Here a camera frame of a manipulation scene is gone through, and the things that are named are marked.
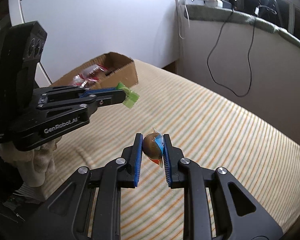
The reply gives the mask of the left hand in white glove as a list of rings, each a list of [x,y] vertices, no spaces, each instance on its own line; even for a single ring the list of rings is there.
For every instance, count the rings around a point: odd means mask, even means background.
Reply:
[[[25,152],[17,150],[12,142],[0,144],[0,156],[17,168],[25,184],[29,187],[40,187],[45,181],[46,173],[55,171],[53,152],[61,138]]]

